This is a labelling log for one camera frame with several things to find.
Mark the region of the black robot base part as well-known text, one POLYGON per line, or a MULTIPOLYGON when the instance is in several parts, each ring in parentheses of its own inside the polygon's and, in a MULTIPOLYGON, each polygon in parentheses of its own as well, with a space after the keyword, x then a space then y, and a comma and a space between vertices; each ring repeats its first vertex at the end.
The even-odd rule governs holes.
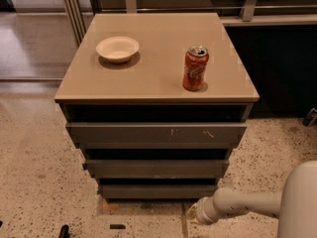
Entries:
POLYGON ((69 226, 63 225, 60 229, 58 238, 69 238, 69 226))

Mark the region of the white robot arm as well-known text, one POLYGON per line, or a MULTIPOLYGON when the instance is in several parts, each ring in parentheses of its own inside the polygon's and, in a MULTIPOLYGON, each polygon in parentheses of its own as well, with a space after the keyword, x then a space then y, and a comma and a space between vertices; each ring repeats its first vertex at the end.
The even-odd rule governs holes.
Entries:
POLYGON ((317 238, 317 161, 294 168, 282 191, 242 193, 221 187, 186 215, 195 224, 211 225, 249 212, 276 218, 277 238, 317 238))

